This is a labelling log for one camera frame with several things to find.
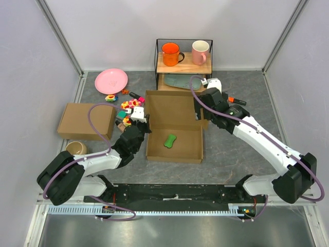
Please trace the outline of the green black eraser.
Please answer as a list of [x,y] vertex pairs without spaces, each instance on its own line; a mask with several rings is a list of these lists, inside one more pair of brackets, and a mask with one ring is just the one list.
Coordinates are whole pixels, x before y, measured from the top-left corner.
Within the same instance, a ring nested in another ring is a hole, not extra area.
[[177,139],[177,136],[174,134],[169,134],[168,138],[166,139],[166,141],[164,142],[164,146],[167,148],[172,148],[173,144],[175,142],[175,140]]

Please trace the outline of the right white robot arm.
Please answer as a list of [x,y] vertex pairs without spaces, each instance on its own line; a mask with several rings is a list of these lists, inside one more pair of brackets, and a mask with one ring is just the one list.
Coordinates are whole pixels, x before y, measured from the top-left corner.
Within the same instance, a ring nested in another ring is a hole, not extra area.
[[271,135],[250,113],[238,104],[229,104],[227,93],[213,87],[194,95],[196,118],[211,121],[220,129],[243,140],[275,169],[274,174],[248,175],[235,190],[240,202],[260,194],[277,195],[294,204],[315,183],[317,159],[293,150]]

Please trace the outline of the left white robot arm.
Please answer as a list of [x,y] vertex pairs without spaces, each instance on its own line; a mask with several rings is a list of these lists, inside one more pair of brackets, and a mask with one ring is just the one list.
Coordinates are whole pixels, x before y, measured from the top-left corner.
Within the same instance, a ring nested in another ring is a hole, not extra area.
[[95,196],[101,202],[108,202],[113,196],[112,185],[92,174],[126,166],[139,151],[146,133],[151,133],[148,122],[133,121],[109,150],[87,155],[60,152],[36,179],[44,198],[54,206],[79,196]]

